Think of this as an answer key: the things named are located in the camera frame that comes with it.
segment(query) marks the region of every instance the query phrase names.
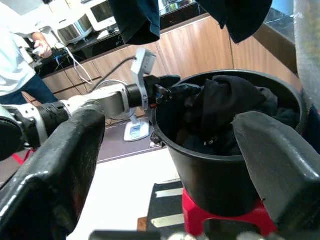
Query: black countertop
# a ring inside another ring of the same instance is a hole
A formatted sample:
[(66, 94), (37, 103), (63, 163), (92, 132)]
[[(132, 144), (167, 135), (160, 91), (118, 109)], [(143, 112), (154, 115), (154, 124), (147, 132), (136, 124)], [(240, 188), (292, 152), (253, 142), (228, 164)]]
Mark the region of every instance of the black countertop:
[[(176, 3), (167, 5), (160, 12), (160, 30), (164, 31), (205, 13), (207, 12), (195, 3), (195, 0), (179, 0)], [(68, 45), (68, 48), (79, 62), (90, 60), (125, 45), (119, 31), (97, 40), (98, 35), (98, 32), (94, 32), (86, 40)], [(40, 77), (44, 78), (72, 65), (73, 61), (67, 57), (63, 50), (60, 50), (53, 51), (51, 58), (44, 59), (38, 64), (34, 64), (33, 67)]]
[[(178, 3), (167, 5), (160, 12), (161, 32), (206, 13), (195, 0), (179, 0)], [(68, 45), (79, 62), (88, 61), (125, 45), (119, 31), (97, 40), (98, 35), (98, 32), (94, 32), (86, 40)], [(253, 36), (292, 72), (297, 72), (293, 17), (271, 8), (264, 24)], [(45, 59), (33, 67), (40, 77), (44, 78), (72, 65), (73, 61), (60, 50), (54, 52), (50, 59)]]

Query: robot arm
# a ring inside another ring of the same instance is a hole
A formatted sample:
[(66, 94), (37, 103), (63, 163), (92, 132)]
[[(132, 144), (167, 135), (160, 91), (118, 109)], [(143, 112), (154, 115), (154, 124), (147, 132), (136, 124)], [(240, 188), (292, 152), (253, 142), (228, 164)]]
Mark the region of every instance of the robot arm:
[(176, 86), (179, 76), (145, 77), (151, 73), (156, 61), (156, 56), (149, 50), (139, 48), (135, 58), (131, 67), (134, 84), (109, 85), (87, 95), (38, 107), (32, 104), (0, 105), (0, 161), (22, 149), (40, 147), (60, 124), (88, 102), (98, 103), (105, 118), (111, 119), (129, 113), (131, 108), (141, 107), (146, 111), (149, 107), (200, 91), (196, 85)]

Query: dark pants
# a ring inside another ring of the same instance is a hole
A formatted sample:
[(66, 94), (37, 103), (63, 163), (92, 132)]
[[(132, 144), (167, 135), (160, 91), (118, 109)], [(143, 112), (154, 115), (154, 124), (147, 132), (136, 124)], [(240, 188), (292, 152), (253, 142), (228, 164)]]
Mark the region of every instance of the dark pants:
[(5, 96), (0, 96), (0, 104), (3, 105), (22, 105), (26, 104), (22, 92), (26, 92), (42, 104), (54, 103), (58, 99), (53, 95), (46, 84), (36, 74), (21, 89)]

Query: person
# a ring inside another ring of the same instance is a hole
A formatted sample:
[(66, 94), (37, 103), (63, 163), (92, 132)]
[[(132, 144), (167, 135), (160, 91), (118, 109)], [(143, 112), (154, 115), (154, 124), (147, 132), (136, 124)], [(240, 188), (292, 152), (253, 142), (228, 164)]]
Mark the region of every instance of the person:
[(43, 34), (0, 2), (0, 104), (26, 104), (22, 92), (27, 92), (42, 104), (58, 101), (25, 61), (13, 34), (33, 39), (34, 48), (41, 47), (40, 57), (48, 58), (52, 55), (52, 50)]

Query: microwave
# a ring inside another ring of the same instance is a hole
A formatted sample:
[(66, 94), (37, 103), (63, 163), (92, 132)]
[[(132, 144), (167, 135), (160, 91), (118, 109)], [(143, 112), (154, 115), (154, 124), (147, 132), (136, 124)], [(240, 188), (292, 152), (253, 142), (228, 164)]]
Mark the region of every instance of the microwave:
[(116, 24), (108, 0), (85, 0), (82, 4), (95, 31), (98, 32)]

